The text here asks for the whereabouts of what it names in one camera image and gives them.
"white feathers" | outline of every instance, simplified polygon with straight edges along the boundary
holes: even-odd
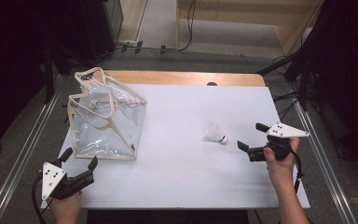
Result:
[[[206,131],[204,139],[208,142],[219,142],[221,144],[225,144],[227,142],[227,137],[219,129],[219,126],[215,122],[211,128]]]

